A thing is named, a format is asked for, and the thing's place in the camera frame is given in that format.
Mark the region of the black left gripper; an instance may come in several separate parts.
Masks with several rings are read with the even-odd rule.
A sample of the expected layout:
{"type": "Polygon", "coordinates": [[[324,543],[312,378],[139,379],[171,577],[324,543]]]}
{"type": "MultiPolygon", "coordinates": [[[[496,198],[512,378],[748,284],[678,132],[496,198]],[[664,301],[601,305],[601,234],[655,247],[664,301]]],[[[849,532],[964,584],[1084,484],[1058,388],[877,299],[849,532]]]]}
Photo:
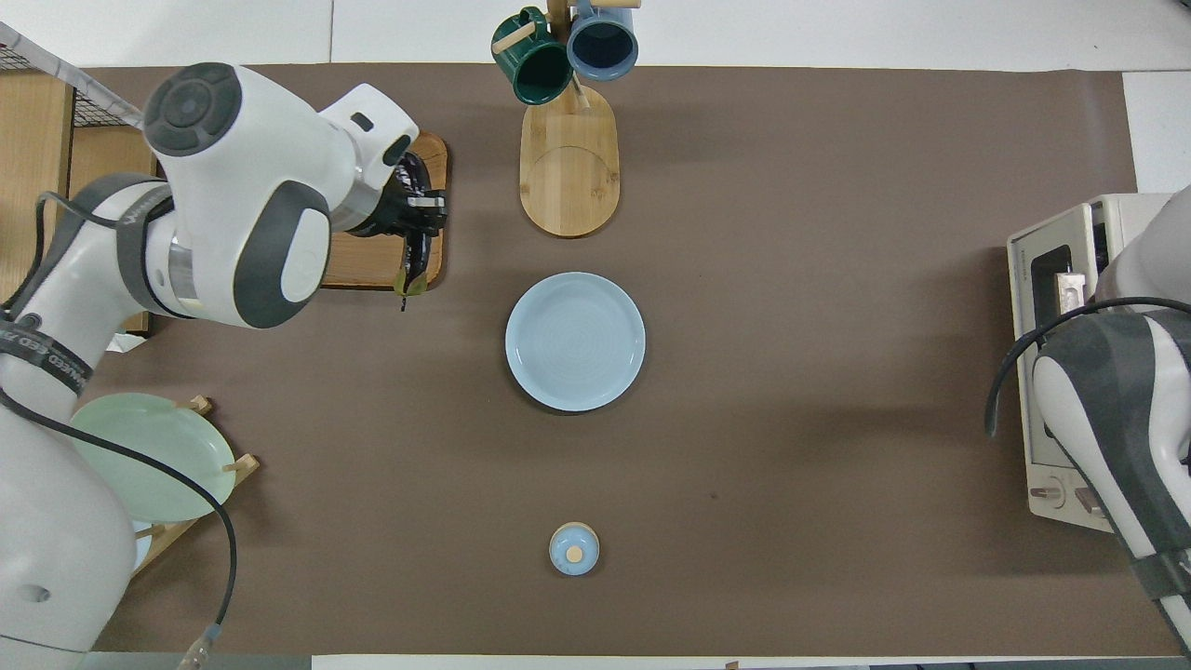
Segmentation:
{"type": "Polygon", "coordinates": [[[410,208],[447,211],[445,190],[426,190],[410,194],[400,180],[389,180],[381,190],[376,207],[360,225],[354,226],[353,237],[369,238],[379,234],[395,234],[405,238],[438,237],[444,228],[443,215],[416,215],[405,219],[410,208]]]}

